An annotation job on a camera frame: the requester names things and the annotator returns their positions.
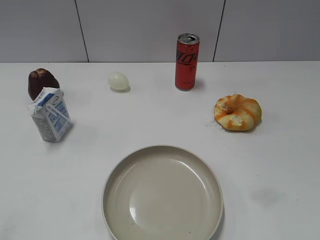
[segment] red can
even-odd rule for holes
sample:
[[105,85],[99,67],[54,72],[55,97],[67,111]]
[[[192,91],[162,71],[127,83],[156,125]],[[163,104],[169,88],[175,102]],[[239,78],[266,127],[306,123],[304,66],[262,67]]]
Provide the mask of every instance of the red can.
[[192,89],[196,83],[200,39],[192,33],[178,36],[175,58],[175,86],[179,90]]

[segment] glazed donut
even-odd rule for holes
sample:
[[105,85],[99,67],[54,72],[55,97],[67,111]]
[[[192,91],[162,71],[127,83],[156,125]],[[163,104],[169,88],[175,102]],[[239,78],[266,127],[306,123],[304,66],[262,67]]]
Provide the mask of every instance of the glazed donut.
[[259,103],[239,94],[220,98],[214,106],[214,119],[228,130],[250,130],[261,121],[261,116]]

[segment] pastry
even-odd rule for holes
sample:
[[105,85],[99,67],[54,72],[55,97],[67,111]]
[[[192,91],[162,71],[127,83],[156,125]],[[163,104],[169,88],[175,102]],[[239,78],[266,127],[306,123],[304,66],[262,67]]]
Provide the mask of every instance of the pastry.
[[220,98],[214,106],[214,119],[228,130],[250,130],[261,121],[261,116],[259,103],[239,94]]
[[35,100],[43,87],[59,89],[57,79],[46,69],[38,68],[29,74],[28,93],[32,100]]

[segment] white egg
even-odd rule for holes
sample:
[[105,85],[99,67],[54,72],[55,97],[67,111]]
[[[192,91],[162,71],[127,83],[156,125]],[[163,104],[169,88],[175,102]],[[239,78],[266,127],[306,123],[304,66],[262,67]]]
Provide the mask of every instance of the white egg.
[[110,88],[117,91],[126,90],[129,88],[128,78],[121,72],[114,72],[109,75],[108,83]]

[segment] empty plate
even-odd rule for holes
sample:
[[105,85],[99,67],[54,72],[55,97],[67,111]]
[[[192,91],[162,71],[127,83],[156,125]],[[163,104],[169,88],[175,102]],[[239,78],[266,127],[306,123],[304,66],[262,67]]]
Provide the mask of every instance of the empty plate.
[[150,146],[125,157],[106,181],[105,223],[116,240],[209,240],[223,196],[212,170],[193,153]]

